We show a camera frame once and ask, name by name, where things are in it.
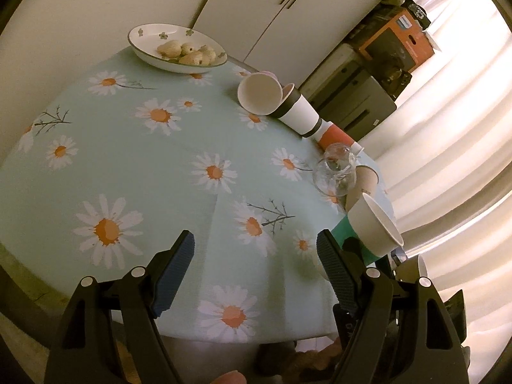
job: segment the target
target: daisy flower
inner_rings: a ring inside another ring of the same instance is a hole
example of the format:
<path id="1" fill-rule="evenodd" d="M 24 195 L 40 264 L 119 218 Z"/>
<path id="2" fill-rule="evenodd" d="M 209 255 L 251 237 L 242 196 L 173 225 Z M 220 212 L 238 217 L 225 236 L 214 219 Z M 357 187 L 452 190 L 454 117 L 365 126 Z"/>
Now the daisy flower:
<path id="1" fill-rule="evenodd" d="M 293 180 L 294 182 L 302 180 L 300 171 L 304 169 L 299 168 L 300 160 L 294 155 L 289 155 L 285 148 L 276 149 L 273 153 L 272 163 L 281 167 L 279 174 L 286 179 Z"/>
<path id="2" fill-rule="evenodd" d="M 233 179 L 237 178 L 238 174 L 228 169 L 231 165 L 229 160 L 221 160 L 219 155 L 215 155 L 212 160 L 208 153 L 205 153 L 204 157 L 196 156 L 196 159 L 199 162 L 192 162 L 192 164 L 198 170 L 193 170 L 192 174 L 201 176 L 197 182 L 198 185 L 206 184 L 206 189 L 213 187 L 214 192 L 217 192 L 217 188 L 221 185 L 226 192 L 231 193 L 227 184 L 235 183 Z"/>
<path id="3" fill-rule="evenodd" d="M 46 153 L 46 160 L 48 160 L 48 166 L 54 170 L 66 167 L 71 164 L 71 156 L 76 155 L 78 152 L 75 146 L 75 142 L 71 137 L 60 136 L 60 140 L 54 140 L 48 147 Z"/>
<path id="4" fill-rule="evenodd" d="M 18 144 L 18 151 L 23 150 L 23 153 L 27 153 L 32 146 L 34 145 L 34 124 L 30 124 L 23 135 L 20 138 L 20 143 Z"/>
<path id="5" fill-rule="evenodd" d="M 258 325 L 252 318 L 259 312 L 250 311 L 258 301 L 255 296 L 248 298 L 248 291 L 240 286 L 213 287 L 215 303 L 201 300 L 197 310 L 209 319 L 201 320 L 199 325 L 206 329 L 209 340 L 222 343 L 248 342 L 254 336 L 254 327 Z"/>
<path id="6" fill-rule="evenodd" d="M 124 75 L 117 75 L 117 71 L 114 72 L 100 72 L 93 78 L 89 78 L 89 82 L 94 84 L 89 88 L 89 91 L 97 95 L 114 95 L 116 89 L 126 85 L 126 78 Z"/>
<path id="7" fill-rule="evenodd" d="M 322 192 L 322 200 L 331 205 L 331 208 L 334 209 L 336 213 L 339 213 L 341 203 L 336 197 L 336 181 L 329 180 L 329 183 L 327 183 L 324 180 L 319 180 L 318 183 L 320 184 L 318 189 Z"/>
<path id="8" fill-rule="evenodd" d="M 164 101 L 162 105 L 158 104 L 156 98 L 144 102 L 143 107 L 137 107 L 135 116 L 143 118 L 146 121 L 144 125 L 154 132 L 157 128 L 161 128 L 166 136 L 171 135 L 171 130 L 180 131 L 181 128 L 176 125 L 175 121 L 180 121 L 181 117 L 176 116 L 175 107 L 169 107 L 171 100 Z"/>
<path id="9" fill-rule="evenodd" d="M 247 123 L 247 126 L 251 129 L 255 128 L 258 131 L 263 131 L 267 128 L 267 117 L 266 116 L 257 116 L 252 112 L 243 110 L 239 114 L 240 121 L 243 123 Z"/>
<path id="10" fill-rule="evenodd" d="M 205 74 L 190 74 L 189 82 L 193 82 L 196 85 L 204 86 L 204 85 L 213 85 L 212 76 L 210 73 Z"/>
<path id="11" fill-rule="evenodd" d="M 251 74 L 248 70 L 240 68 L 240 66 L 233 66 L 233 72 L 239 78 L 245 78 L 246 76 L 249 76 Z"/>
<path id="12" fill-rule="evenodd" d="M 303 259 L 309 258 L 313 251 L 316 249 L 314 245 L 314 238 L 307 235 L 304 231 L 297 230 L 295 233 L 296 236 L 293 237 L 293 245 L 295 246 L 295 251 Z"/>
<path id="13" fill-rule="evenodd" d="M 78 213 L 76 218 L 86 226 L 76 228 L 73 232 L 78 236 L 89 237 L 80 244 L 79 249 L 82 252 L 94 249 L 92 262 L 95 266 L 99 265 L 101 260 L 104 259 L 106 268 L 111 268 L 113 254 L 116 256 L 119 269 L 124 269 L 122 249 L 134 255 L 142 255 L 142 251 L 126 239 L 128 236 L 142 234 L 140 231 L 128 230 L 142 222 L 142 214 L 131 211 L 121 216 L 126 205 L 126 200 L 123 197 L 118 198 L 109 210 L 107 198 L 101 194 L 99 196 L 101 213 L 98 213 L 89 202 L 84 201 L 83 204 L 87 214 Z"/>
<path id="14" fill-rule="evenodd" d="M 276 245 L 270 235 L 263 230 L 262 214 L 256 213 L 244 202 L 235 201 L 234 208 L 235 221 L 239 223 L 238 229 L 242 232 L 237 238 L 245 245 L 254 242 L 263 257 L 268 254 L 275 255 Z"/>
<path id="15" fill-rule="evenodd" d="M 187 112 L 190 111 L 201 111 L 201 105 L 194 101 L 193 98 L 180 98 L 178 99 L 178 107 L 184 109 Z"/>

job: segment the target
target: orange box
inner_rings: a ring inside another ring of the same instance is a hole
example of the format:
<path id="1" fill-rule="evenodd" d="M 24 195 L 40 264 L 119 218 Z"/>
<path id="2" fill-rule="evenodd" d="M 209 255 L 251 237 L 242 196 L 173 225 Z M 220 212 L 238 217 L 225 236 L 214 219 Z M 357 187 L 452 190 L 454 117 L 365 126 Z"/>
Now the orange box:
<path id="1" fill-rule="evenodd" d="M 398 57 L 407 72 L 412 72 L 434 55 L 421 26 L 403 7 L 386 7 L 370 13 L 346 42 L 367 60 L 381 56 Z"/>

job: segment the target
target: plate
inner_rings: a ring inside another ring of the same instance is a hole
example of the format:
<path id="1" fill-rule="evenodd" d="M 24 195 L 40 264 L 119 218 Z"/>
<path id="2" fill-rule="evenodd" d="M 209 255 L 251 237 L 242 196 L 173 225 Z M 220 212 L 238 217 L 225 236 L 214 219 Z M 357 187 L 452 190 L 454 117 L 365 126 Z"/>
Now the plate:
<path id="1" fill-rule="evenodd" d="M 157 52 L 157 47 L 170 40 L 178 40 L 181 44 L 189 42 L 198 49 L 207 44 L 213 47 L 217 58 L 208 66 L 183 65 L 176 61 L 168 60 Z M 176 26 L 175 24 L 142 24 L 130 30 L 128 42 L 135 54 L 144 62 L 179 74 L 201 74 L 227 62 L 226 52 L 214 39 L 197 30 Z"/>

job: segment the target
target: light green tablecloth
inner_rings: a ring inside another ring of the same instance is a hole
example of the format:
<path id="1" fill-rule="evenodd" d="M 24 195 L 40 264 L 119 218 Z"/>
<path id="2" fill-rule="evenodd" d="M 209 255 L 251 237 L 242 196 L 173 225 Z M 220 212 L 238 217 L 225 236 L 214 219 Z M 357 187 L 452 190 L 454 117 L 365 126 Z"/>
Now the light green tablecloth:
<path id="1" fill-rule="evenodd" d="M 314 241 L 344 211 L 312 183 L 314 142 L 238 105 L 245 73 L 173 74 L 128 48 L 97 65 L 4 163 L 0 241 L 70 295 L 83 276 L 146 265 L 188 229 L 196 255 L 161 333 L 273 342 L 336 331 Z M 392 216 L 382 186 L 376 199 Z"/>

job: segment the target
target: white cabinet door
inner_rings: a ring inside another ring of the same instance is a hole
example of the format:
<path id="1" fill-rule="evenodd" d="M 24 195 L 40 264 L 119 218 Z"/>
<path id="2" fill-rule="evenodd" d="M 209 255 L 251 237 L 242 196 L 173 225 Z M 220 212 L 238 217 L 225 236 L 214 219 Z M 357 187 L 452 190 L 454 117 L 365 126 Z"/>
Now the white cabinet door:
<path id="1" fill-rule="evenodd" d="M 208 0 L 194 29 L 244 60 L 287 0 Z"/>
<path id="2" fill-rule="evenodd" d="M 302 84 L 380 0 L 290 0 L 245 63 Z"/>

